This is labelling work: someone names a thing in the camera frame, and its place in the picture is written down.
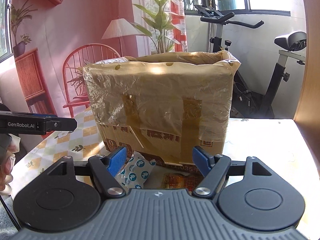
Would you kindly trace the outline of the person left hand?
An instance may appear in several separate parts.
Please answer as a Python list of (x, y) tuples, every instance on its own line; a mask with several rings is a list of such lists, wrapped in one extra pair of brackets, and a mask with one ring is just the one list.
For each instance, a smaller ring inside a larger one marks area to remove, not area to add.
[(20, 137), (9, 134), (12, 141), (5, 154), (4, 160), (1, 162), (1, 196), (9, 196), (12, 192), (10, 182), (13, 181), (11, 174), (15, 164), (16, 156), (15, 153), (20, 151)]

